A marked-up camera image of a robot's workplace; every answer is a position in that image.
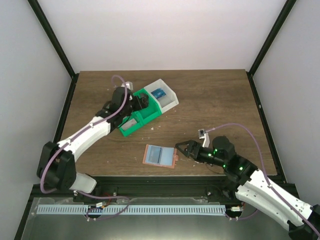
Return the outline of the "green front plastic bin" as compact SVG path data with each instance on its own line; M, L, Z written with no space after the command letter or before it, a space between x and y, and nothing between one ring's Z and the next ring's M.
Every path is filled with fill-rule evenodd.
M124 137L128 137L142 126L142 116L138 111L135 111L123 120L123 123L119 126L119 130Z

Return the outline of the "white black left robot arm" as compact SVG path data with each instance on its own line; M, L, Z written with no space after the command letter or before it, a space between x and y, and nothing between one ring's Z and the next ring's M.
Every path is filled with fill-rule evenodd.
M134 95L126 85L117 87L111 100L84 127L57 143L47 142L42 149L37 175L44 194L56 190L83 192L91 202L97 202L102 189L97 181L76 171L78 158L94 143L117 129L133 112L149 106L149 95Z

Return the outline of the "white red credit card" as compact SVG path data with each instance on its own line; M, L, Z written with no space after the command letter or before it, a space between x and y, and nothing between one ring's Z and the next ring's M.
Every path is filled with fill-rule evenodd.
M123 131L127 131L128 129L132 128L135 126L138 122L136 121L135 118L130 119L129 121L125 122L121 128Z

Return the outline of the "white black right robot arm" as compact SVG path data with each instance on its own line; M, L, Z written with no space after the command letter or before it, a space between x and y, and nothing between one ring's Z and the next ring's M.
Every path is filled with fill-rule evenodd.
M238 199L280 224L292 240L320 238L320 206L298 199L267 177L254 163L236 153L226 136L217 136L212 147L188 140L175 145L185 157L199 163L219 166L227 177L223 198Z

